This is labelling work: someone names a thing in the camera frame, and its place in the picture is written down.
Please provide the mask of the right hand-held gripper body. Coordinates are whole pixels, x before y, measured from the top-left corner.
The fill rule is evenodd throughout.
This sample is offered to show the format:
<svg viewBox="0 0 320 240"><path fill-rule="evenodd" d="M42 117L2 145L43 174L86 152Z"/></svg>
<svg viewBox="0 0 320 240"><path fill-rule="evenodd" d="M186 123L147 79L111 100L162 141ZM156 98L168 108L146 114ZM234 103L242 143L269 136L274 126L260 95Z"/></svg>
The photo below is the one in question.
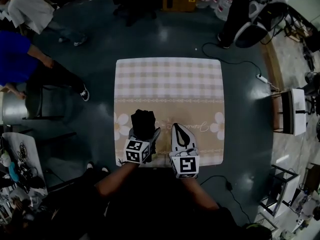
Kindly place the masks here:
<svg viewBox="0 0 320 240"><path fill-rule="evenodd" d="M195 178L199 173L200 156L197 148L172 151L169 160L177 179Z"/></svg>

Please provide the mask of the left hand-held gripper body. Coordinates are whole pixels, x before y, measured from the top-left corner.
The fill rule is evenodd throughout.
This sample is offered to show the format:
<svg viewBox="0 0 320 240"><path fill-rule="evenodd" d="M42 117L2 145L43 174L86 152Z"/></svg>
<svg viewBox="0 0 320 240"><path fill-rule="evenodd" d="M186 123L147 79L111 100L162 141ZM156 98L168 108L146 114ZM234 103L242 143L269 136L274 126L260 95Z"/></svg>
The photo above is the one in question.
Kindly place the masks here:
<svg viewBox="0 0 320 240"><path fill-rule="evenodd" d="M125 162L145 164L152 161L151 144L148 141L127 139L124 145Z"/></svg>

